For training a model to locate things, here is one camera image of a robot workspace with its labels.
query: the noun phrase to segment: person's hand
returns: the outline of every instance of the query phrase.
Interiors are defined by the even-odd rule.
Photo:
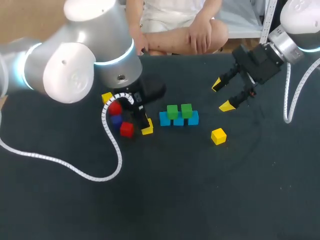
[[[130,35],[134,40],[136,54],[141,55],[142,49],[149,51],[149,44],[146,36],[142,33],[140,26],[130,27]]]
[[[212,27],[210,21],[197,15],[188,29],[186,41],[194,54],[205,54],[211,45]]]

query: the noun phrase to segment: background wall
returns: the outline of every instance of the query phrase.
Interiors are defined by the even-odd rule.
[[[21,37],[44,40],[65,21],[65,0],[0,0],[0,44]]]

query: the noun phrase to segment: black mat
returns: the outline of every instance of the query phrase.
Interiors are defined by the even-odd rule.
[[[301,94],[292,124],[283,122],[286,72],[234,112],[218,106],[241,89],[237,78],[211,86],[230,55],[143,57],[146,74],[167,84],[147,107],[154,134],[116,137],[123,168],[95,183],[51,162],[0,148],[3,240],[314,240],[320,239],[320,74]],[[293,68],[292,90],[308,68]],[[85,100],[63,105],[34,92],[11,96],[0,135],[10,146],[55,156],[97,177],[116,153],[103,131],[96,84]],[[167,104],[191,103],[200,125],[160,127]],[[227,143],[215,146],[211,131]]]

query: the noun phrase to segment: red cube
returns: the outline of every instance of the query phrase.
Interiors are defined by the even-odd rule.
[[[129,122],[123,122],[120,127],[120,135],[127,138],[132,138],[134,135],[134,125]]]
[[[122,114],[122,107],[119,102],[114,101],[113,103],[110,104],[108,107],[108,113],[111,116],[116,116]]]

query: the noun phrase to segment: white shirt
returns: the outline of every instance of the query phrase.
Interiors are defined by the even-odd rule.
[[[206,0],[144,0],[148,12],[197,14]]]

